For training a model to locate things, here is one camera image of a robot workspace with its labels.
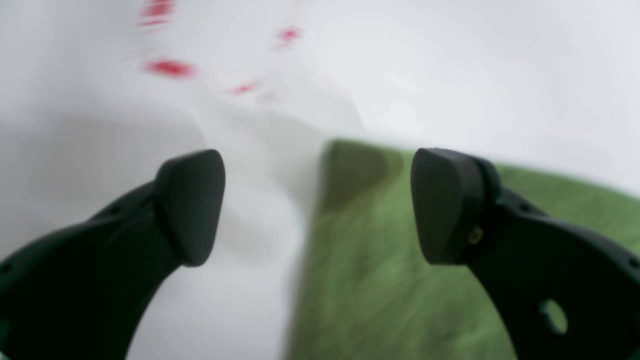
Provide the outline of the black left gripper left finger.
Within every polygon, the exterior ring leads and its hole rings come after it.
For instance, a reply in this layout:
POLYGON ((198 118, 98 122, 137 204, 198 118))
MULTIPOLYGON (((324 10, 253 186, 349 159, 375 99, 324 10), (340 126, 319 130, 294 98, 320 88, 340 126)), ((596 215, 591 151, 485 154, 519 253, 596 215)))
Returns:
POLYGON ((124 360, 160 285, 210 257, 226 187, 214 149, 1 262, 1 353, 10 360, 124 360))

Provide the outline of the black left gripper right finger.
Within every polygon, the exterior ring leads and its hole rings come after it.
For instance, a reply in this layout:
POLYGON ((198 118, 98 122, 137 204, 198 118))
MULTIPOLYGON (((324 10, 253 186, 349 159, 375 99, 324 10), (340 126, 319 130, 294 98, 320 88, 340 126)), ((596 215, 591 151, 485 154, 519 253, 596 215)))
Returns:
POLYGON ((481 157, 418 149, 410 187, 426 262, 473 273, 519 360, 639 358, 637 255, 544 213, 481 157))

